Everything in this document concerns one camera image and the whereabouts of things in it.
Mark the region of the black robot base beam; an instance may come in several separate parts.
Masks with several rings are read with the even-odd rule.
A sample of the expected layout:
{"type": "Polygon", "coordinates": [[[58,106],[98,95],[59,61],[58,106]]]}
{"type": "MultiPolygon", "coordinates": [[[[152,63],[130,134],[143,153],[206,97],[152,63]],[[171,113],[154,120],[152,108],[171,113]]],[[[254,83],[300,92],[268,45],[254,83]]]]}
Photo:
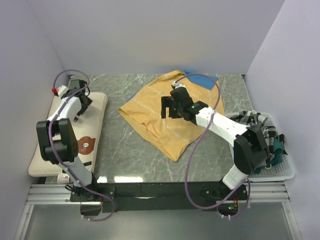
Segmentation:
{"type": "Polygon", "coordinates": [[[87,192],[83,188],[71,188],[70,201],[82,203],[80,211],[85,216],[97,216],[100,211],[152,211],[152,210],[190,210],[194,206],[188,197],[197,205],[209,207],[226,199],[221,209],[226,214],[234,215],[238,202],[244,201],[249,194],[245,184],[232,192],[219,181],[202,182],[132,182],[132,183],[98,183],[97,191],[106,195],[87,192]]]}

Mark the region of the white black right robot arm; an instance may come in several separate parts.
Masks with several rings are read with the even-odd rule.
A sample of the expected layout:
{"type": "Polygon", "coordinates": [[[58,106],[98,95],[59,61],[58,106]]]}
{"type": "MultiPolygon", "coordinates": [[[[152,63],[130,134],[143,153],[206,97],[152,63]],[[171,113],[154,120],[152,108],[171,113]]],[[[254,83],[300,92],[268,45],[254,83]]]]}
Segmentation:
{"type": "Polygon", "coordinates": [[[230,200],[237,194],[237,186],[270,156],[269,147],[260,127],[237,123],[202,101],[194,102],[183,85],[177,85],[170,96],[161,97],[161,117],[182,118],[205,128],[226,140],[233,147],[233,166],[222,178],[219,187],[222,198],[230,200]]]}

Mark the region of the cream pillow with bear print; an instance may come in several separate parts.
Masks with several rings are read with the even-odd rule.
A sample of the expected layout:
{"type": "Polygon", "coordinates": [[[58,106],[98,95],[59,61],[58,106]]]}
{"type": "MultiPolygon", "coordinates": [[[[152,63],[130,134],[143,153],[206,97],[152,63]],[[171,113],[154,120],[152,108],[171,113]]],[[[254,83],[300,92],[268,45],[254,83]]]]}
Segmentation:
{"type": "MultiPolygon", "coordinates": [[[[76,122],[73,121],[71,124],[79,146],[78,156],[85,167],[93,172],[108,97],[102,92],[91,92],[89,98],[92,99],[91,105],[76,122]]],[[[28,174],[32,177],[54,177],[62,172],[59,166],[42,159],[40,148],[37,146],[28,174]]]]}

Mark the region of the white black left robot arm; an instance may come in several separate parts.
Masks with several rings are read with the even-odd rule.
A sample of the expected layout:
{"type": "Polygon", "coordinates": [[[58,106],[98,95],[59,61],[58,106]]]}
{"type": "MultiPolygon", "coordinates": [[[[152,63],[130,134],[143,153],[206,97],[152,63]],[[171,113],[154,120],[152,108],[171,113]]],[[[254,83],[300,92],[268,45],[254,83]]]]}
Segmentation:
{"type": "Polygon", "coordinates": [[[88,201],[94,201],[100,195],[100,188],[94,174],[79,157],[79,145],[72,127],[72,121],[92,103],[86,95],[87,86],[85,80],[73,79],[65,93],[59,94],[53,87],[51,91],[60,97],[60,104],[53,115],[36,124],[36,132],[42,159],[59,166],[68,174],[74,187],[83,188],[82,195],[88,201]]]}

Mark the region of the yellow and blue pillowcase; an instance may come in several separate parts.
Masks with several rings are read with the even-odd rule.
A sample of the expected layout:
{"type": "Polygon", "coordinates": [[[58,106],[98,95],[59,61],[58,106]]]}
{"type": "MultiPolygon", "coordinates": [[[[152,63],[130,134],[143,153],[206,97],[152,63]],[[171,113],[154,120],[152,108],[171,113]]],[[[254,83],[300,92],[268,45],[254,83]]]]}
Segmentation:
{"type": "Polygon", "coordinates": [[[201,101],[216,107],[218,113],[225,113],[218,89],[208,89],[193,83],[192,79],[179,70],[163,74],[145,85],[118,110],[143,139],[173,161],[177,161],[187,146],[205,130],[183,118],[161,118],[161,97],[169,96],[173,81],[183,83],[194,102],[201,101]]]}

